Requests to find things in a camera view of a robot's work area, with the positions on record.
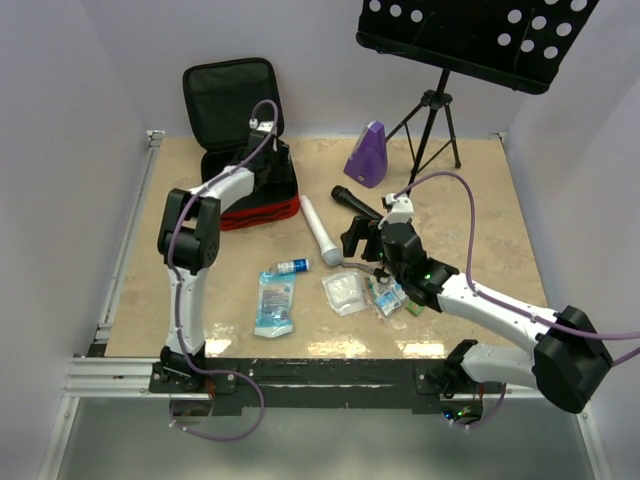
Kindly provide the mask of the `white gauze packet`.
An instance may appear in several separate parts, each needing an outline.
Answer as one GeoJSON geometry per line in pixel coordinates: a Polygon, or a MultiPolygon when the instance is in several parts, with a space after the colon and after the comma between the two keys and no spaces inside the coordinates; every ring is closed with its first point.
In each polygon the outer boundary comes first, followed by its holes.
{"type": "Polygon", "coordinates": [[[346,270],[325,277],[322,285],[332,310],[338,316],[351,315],[367,308],[363,282],[357,271],[346,270]]]}

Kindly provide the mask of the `red black medicine case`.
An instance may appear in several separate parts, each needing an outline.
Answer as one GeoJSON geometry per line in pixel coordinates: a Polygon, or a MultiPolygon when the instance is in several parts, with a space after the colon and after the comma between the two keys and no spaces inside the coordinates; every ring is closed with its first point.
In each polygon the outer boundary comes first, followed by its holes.
{"type": "MultiPolygon", "coordinates": [[[[201,160],[203,182],[224,167],[242,161],[247,145],[249,120],[274,120],[277,137],[284,132],[284,116],[273,113],[269,99],[280,102],[273,65],[261,57],[249,57],[188,68],[182,77],[189,123],[197,143],[205,150],[201,160]]],[[[298,183],[293,161],[291,183],[285,189],[253,190],[221,214],[221,229],[232,231],[291,218],[299,211],[298,183]]]]}

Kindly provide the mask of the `green small box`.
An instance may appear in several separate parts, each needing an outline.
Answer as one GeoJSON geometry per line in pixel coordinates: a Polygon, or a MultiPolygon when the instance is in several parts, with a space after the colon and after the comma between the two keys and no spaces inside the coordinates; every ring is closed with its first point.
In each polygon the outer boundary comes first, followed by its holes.
{"type": "Polygon", "coordinates": [[[424,307],[413,301],[408,301],[405,305],[405,310],[412,316],[418,317],[424,311],[424,307]]]}

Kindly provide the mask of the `small blue label bottle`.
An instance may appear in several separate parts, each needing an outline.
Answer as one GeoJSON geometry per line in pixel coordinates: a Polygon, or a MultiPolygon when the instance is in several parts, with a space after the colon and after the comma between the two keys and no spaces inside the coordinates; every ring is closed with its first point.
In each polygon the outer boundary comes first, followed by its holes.
{"type": "Polygon", "coordinates": [[[306,273],[311,269],[311,262],[309,259],[294,259],[274,263],[269,271],[278,275],[298,274],[306,273]]]}

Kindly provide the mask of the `blue pouch packet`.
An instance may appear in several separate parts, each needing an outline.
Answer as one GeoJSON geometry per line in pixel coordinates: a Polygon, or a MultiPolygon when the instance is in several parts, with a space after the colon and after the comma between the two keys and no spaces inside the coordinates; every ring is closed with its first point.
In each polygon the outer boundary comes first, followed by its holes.
{"type": "Polygon", "coordinates": [[[262,272],[259,278],[258,307],[254,334],[274,339],[293,331],[291,308],[296,275],[262,272]]]}

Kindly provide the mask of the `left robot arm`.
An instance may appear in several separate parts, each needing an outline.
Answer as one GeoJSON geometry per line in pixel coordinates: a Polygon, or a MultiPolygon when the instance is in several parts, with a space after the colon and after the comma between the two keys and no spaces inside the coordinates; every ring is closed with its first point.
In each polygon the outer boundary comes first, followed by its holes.
{"type": "Polygon", "coordinates": [[[200,390],[207,380],[202,309],[221,233],[290,218],[300,204],[289,148],[271,122],[254,125],[238,148],[205,159],[213,174],[196,187],[168,193],[157,239],[171,303],[168,336],[153,375],[185,392],[200,390]]]}

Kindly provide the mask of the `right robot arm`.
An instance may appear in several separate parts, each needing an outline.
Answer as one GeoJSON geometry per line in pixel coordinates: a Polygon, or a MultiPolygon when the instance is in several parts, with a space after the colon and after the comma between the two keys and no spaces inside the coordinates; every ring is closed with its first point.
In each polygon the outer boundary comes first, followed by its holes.
{"type": "Polygon", "coordinates": [[[362,259],[381,265],[377,277],[392,278],[414,303],[510,341],[508,347],[461,342],[445,369],[446,382],[456,392],[480,383],[514,384],[538,390],[563,411],[580,413],[613,366],[584,311],[567,306],[557,312],[484,288],[429,256],[410,223],[357,216],[340,241],[346,257],[363,242],[362,259]]]}

